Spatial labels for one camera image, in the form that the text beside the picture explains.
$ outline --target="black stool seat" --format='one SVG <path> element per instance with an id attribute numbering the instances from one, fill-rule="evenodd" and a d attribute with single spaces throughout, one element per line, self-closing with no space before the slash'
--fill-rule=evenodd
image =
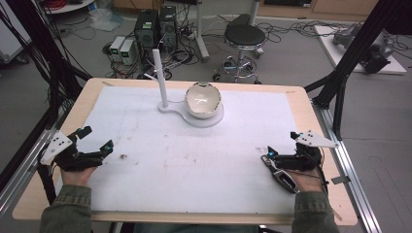
<path id="1" fill-rule="evenodd" d="M 260 29 L 247 24 L 228 27 L 224 32 L 224 37 L 234 46 L 240 47 L 260 46 L 266 39 Z"/>

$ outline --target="clear bowl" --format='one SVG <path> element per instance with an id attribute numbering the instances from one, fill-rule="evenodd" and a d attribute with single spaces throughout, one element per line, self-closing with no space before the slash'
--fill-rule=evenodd
<path id="1" fill-rule="evenodd" d="M 210 83 L 195 83 L 188 89 L 185 96 L 188 112 L 198 118 L 214 116 L 221 100 L 219 90 Z"/>

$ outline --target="wooden table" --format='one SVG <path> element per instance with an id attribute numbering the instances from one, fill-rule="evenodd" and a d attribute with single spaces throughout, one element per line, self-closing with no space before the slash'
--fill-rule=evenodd
<path id="1" fill-rule="evenodd" d="M 188 88 L 190 82 L 167 82 L 167 88 Z M 63 133 L 70 134 L 84 126 L 93 109 L 100 90 L 104 86 L 136 86 L 154 87 L 154 81 L 92 79 L 87 82 L 69 116 L 61 127 Z M 264 91 L 285 93 L 292 109 L 292 114 L 298 131 L 308 129 L 323 135 L 322 129 L 309 98 L 302 87 L 278 85 L 254 85 L 234 83 L 213 83 L 219 90 Z M 324 172 L 326 179 L 339 177 L 337 167 L 329 150 L 325 150 Z M 54 172 L 54 180 L 59 176 Z M 328 186 L 329 201 L 335 210 L 335 221 L 338 225 L 355 225 L 358 222 L 350 198 L 344 184 Z M 13 216 L 16 219 L 40 219 L 42 211 L 48 206 L 45 191 L 40 177 L 36 174 L 18 201 Z M 170 214 L 170 213 L 131 213 L 131 212 L 93 212 L 92 220 L 102 221 L 147 221 L 147 222 L 185 222 L 185 223 L 237 223 L 237 224 L 291 224 L 293 216 L 285 215 L 245 215 L 245 214 Z"/>

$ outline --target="sleeve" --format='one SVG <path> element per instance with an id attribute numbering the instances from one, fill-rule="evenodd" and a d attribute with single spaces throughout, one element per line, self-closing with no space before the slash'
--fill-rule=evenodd
<path id="1" fill-rule="evenodd" d="M 41 233 L 90 233 L 91 189 L 64 185 L 51 206 L 45 208 L 40 222 Z"/>
<path id="2" fill-rule="evenodd" d="M 299 192 L 294 205 L 293 233 L 339 232 L 333 209 L 322 192 Z"/>

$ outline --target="stool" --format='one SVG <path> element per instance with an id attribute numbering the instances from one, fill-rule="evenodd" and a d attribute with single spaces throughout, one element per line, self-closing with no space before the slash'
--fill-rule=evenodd
<path id="1" fill-rule="evenodd" d="M 223 62 L 221 68 L 213 76 L 213 81 L 218 82 L 221 78 L 221 71 L 234 77 L 234 82 L 238 79 L 245 79 L 255 76 L 255 84 L 261 84 L 257 75 L 257 64 L 252 58 L 245 56 L 247 50 L 257 50 L 263 46 L 266 39 L 264 33 L 248 24 L 238 24 L 229 26 L 224 31 L 224 41 L 231 47 L 238 49 L 237 59 L 228 56 Z"/>

